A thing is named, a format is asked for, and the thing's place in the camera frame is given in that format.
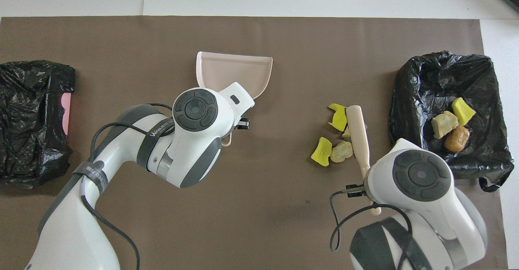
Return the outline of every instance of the gray button pad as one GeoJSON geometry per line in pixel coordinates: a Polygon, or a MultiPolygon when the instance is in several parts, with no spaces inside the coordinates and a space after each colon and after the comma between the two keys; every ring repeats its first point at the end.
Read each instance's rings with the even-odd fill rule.
{"type": "Polygon", "coordinates": [[[434,201],[447,193],[451,180],[448,166],[432,152],[407,150],[395,158],[393,180],[406,196],[434,201]]]}
{"type": "Polygon", "coordinates": [[[184,92],[176,100],[173,109],[173,117],[178,125],[195,132],[209,128],[216,120],[217,114],[215,96],[204,89],[184,92]]]}

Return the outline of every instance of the circular control button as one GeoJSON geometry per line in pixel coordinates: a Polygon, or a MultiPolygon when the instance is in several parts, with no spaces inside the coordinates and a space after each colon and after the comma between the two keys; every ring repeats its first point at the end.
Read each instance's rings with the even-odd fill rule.
{"type": "Polygon", "coordinates": [[[417,201],[434,201],[445,195],[452,182],[445,162],[426,150],[407,150],[395,157],[393,181],[400,192],[417,201]]]}
{"type": "Polygon", "coordinates": [[[200,119],[206,113],[206,105],[200,100],[189,101],[185,107],[185,113],[191,119],[200,119]]]}
{"type": "Polygon", "coordinates": [[[414,163],[409,167],[409,179],[411,182],[419,185],[420,187],[427,187],[432,185],[436,180],[436,174],[438,171],[430,163],[420,162],[414,163]]]}

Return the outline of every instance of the white background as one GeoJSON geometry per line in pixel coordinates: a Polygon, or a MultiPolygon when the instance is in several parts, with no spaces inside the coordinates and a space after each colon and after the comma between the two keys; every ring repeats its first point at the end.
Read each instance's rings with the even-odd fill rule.
{"type": "MultiPolygon", "coordinates": [[[[485,54],[493,59],[500,84],[508,144],[512,155],[519,156],[519,109],[514,101],[519,75],[519,13],[502,0],[0,0],[0,17],[62,15],[481,19],[485,54]]],[[[509,268],[519,268],[519,255],[514,250],[519,249],[518,187],[519,176],[512,172],[500,189],[509,268]]]]}

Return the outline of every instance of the black cable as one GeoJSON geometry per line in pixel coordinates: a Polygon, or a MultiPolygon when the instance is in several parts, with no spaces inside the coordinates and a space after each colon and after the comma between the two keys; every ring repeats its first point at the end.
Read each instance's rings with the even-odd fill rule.
{"type": "MultiPolygon", "coordinates": [[[[160,107],[164,107],[164,108],[167,108],[169,109],[170,111],[173,111],[173,107],[171,106],[168,106],[166,104],[162,104],[162,103],[148,103],[148,105],[151,105],[151,106],[160,106],[160,107]]],[[[167,135],[170,135],[171,133],[173,133],[175,131],[175,126],[173,126],[172,129],[170,129],[168,132],[164,133],[163,135],[161,135],[161,137],[164,137],[164,136],[167,136],[167,135]]]]}
{"type": "Polygon", "coordinates": [[[96,134],[92,137],[92,143],[90,145],[90,157],[88,158],[89,161],[93,162],[96,157],[95,155],[96,155],[97,137],[99,136],[100,133],[102,133],[103,130],[105,130],[106,128],[109,128],[110,126],[123,126],[126,128],[131,128],[133,130],[139,131],[140,133],[143,133],[144,135],[146,135],[146,133],[147,133],[146,131],[142,130],[141,128],[133,126],[131,124],[120,123],[120,122],[108,123],[108,124],[102,126],[101,128],[99,128],[98,131],[96,132],[96,134]]]}
{"type": "Polygon", "coordinates": [[[160,107],[164,107],[164,108],[167,108],[167,109],[173,111],[173,107],[168,106],[168,105],[166,105],[166,104],[162,104],[162,103],[148,103],[148,105],[151,105],[151,106],[160,106],[160,107]]]}
{"type": "MultiPolygon", "coordinates": [[[[336,196],[340,193],[343,193],[343,191],[338,191],[338,192],[335,192],[334,194],[332,194],[332,196],[330,196],[330,204],[331,204],[331,199],[333,196],[336,196]]],[[[363,207],[361,209],[358,209],[356,210],[355,212],[349,214],[347,217],[345,217],[341,222],[339,222],[337,224],[337,226],[335,227],[335,229],[333,230],[333,233],[332,233],[332,237],[330,238],[330,250],[332,250],[332,252],[336,253],[340,247],[339,243],[337,243],[337,247],[334,249],[333,248],[333,239],[335,237],[335,234],[338,233],[341,229],[341,226],[347,222],[349,219],[351,219],[352,217],[354,217],[355,215],[358,215],[359,213],[362,213],[364,211],[367,211],[369,209],[372,209],[372,208],[378,208],[378,207],[384,207],[384,208],[389,208],[389,209],[393,209],[394,211],[400,213],[400,215],[402,215],[402,217],[404,217],[404,220],[407,224],[407,231],[409,231],[409,234],[412,236],[413,235],[413,226],[411,225],[411,220],[409,219],[409,217],[407,216],[407,214],[405,214],[404,211],[402,211],[402,209],[398,208],[398,207],[395,207],[393,205],[389,205],[389,204],[377,204],[377,203],[373,203],[373,205],[370,205],[370,206],[366,206],[366,207],[363,207]]],[[[402,249],[402,255],[400,256],[400,261],[398,263],[398,267],[397,267],[397,270],[400,270],[403,266],[403,263],[404,263],[404,260],[405,260],[405,256],[406,256],[406,253],[404,251],[404,249],[402,249]]]]}
{"type": "MultiPolygon", "coordinates": [[[[88,158],[89,161],[93,162],[94,159],[95,159],[97,137],[99,136],[100,133],[102,133],[106,128],[109,128],[110,126],[123,126],[123,127],[126,127],[126,128],[131,128],[131,129],[133,129],[135,131],[138,131],[139,133],[143,133],[144,135],[147,134],[146,131],[142,130],[139,127],[133,126],[131,124],[120,123],[120,122],[108,123],[108,124],[102,126],[101,128],[99,128],[98,131],[96,132],[96,134],[92,137],[92,143],[90,145],[90,156],[88,158]]],[[[95,211],[95,209],[93,209],[93,207],[88,203],[87,198],[84,195],[81,196],[81,201],[83,202],[83,205],[89,211],[89,213],[91,213],[95,218],[97,218],[99,221],[101,221],[106,226],[108,226],[111,230],[113,230],[116,233],[118,233],[119,235],[121,235],[124,239],[126,239],[126,241],[128,241],[131,244],[131,246],[133,248],[133,251],[135,252],[135,257],[137,258],[137,270],[139,270],[140,265],[141,265],[141,257],[139,256],[139,250],[137,249],[137,246],[131,240],[131,238],[128,237],[128,235],[126,235],[120,229],[117,229],[117,227],[115,227],[113,224],[111,224],[108,220],[106,220],[105,218],[100,216],[99,213],[97,213],[95,211]]]]}
{"type": "Polygon", "coordinates": [[[104,219],[104,217],[102,217],[101,215],[99,215],[99,213],[97,213],[95,211],[95,209],[92,208],[92,206],[88,203],[87,201],[87,198],[82,195],[81,196],[81,201],[83,202],[83,205],[86,207],[86,209],[94,216],[96,217],[100,222],[104,223],[106,226],[108,226],[112,231],[115,231],[116,233],[118,233],[119,235],[121,235],[124,239],[126,239],[126,241],[128,241],[132,248],[133,248],[133,251],[135,252],[135,257],[137,257],[137,270],[139,270],[140,266],[141,266],[141,257],[139,256],[139,250],[137,249],[137,246],[135,245],[135,243],[131,240],[130,237],[128,237],[124,232],[122,232],[120,229],[117,229],[113,224],[111,224],[108,220],[104,219]]]}
{"type": "MultiPolygon", "coordinates": [[[[337,218],[337,212],[335,212],[335,207],[333,206],[333,197],[344,193],[343,191],[337,191],[334,194],[330,196],[330,206],[332,207],[333,217],[335,218],[335,224],[339,225],[339,218],[337,218]]],[[[332,248],[332,252],[337,253],[339,252],[339,248],[341,247],[341,229],[337,231],[337,246],[335,248],[332,248]]]]}

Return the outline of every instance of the brush handle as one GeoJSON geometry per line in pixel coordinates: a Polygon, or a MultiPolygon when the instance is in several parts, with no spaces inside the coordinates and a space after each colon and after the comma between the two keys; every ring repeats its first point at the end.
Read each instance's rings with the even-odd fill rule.
{"type": "MultiPolygon", "coordinates": [[[[352,147],[354,148],[355,158],[362,173],[362,179],[365,178],[369,170],[369,143],[367,142],[366,126],[362,109],[358,105],[346,108],[346,118],[348,119],[348,127],[352,136],[352,147]]],[[[380,208],[371,209],[373,215],[379,215],[382,212],[380,208]]]]}

